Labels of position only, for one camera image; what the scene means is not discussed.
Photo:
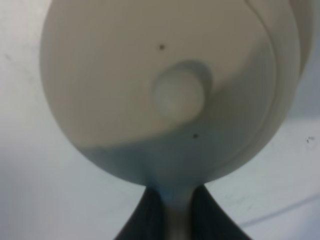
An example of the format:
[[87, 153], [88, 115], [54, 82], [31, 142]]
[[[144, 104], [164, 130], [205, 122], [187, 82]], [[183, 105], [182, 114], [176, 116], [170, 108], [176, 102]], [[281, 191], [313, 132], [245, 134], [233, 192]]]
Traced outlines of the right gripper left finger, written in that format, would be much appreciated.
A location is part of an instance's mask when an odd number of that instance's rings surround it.
[[169, 212], [160, 193], [147, 187], [117, 240], [167, 240]]

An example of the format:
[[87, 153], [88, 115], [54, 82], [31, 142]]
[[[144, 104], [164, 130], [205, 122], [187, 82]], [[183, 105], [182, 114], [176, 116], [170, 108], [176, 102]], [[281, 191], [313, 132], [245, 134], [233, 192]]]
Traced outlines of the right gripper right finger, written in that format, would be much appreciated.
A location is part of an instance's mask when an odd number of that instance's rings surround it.
[[187, 190], [187, 240], [249, 240], [204, 185]]

